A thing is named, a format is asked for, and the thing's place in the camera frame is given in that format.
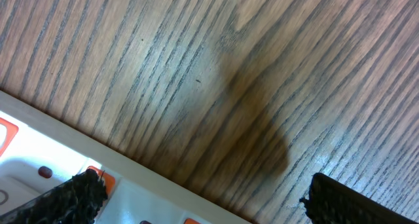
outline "wooden surface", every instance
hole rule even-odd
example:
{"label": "wooden surface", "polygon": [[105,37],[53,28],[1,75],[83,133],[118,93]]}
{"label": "wooden surface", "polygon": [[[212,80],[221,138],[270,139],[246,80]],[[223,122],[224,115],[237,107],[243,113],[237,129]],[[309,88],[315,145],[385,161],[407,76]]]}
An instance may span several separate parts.
{"label": "wooden surface", "polygon": [[255,223],[323,172],[419,221],[419,0],[0,0],[0,89]]}

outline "brown wood tabletop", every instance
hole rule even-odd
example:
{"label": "brown wood tabletop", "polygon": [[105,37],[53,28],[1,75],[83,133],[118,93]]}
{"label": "brown wood tabletop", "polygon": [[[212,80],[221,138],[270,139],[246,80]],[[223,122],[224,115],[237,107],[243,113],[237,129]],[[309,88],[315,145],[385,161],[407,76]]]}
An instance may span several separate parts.
{"label": "brown wood tabletop", "polygon": [[419,0],[0,0],[0,90],[254,223],[419,221],[418,53]]}

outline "wood grain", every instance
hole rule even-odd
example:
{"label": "wood grain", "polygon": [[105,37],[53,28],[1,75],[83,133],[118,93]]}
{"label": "wood grain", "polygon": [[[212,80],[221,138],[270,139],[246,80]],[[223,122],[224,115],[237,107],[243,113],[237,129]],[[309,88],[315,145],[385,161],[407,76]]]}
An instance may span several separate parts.
{"label": "wood grain", "polygon": [[419,0],[0,0],[0,89],[254,223],[315,172],[419,221]]}

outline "black object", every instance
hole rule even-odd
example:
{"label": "black object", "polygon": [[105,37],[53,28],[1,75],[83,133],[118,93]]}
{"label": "black object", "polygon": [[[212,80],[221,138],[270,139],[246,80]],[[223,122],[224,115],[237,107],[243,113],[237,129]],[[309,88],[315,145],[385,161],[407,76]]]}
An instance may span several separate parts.
{"label": "black object", "polygon": [[0,224],[91,224],[107,200],[106,188],[91,169],[0,216]]}
{"label": "black object", "polygon": [[313,176],[309,199],[300,202],[314,224],[417,224],[321,173]]}

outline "gray circle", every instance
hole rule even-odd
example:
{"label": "gray circle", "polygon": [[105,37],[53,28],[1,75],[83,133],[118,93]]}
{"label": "gray circle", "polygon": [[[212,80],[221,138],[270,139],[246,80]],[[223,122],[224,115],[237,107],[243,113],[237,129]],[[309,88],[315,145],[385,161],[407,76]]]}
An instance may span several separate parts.
{"label": "gray circle", "polygon": [[1,189],[0,189],[0,193],[4,194],[4,196],[5,196],[5,199],[0,201],[0,205],[3,205],[5,202],[7,202],[9,200],[9,194],[6,191],[1,190]]}

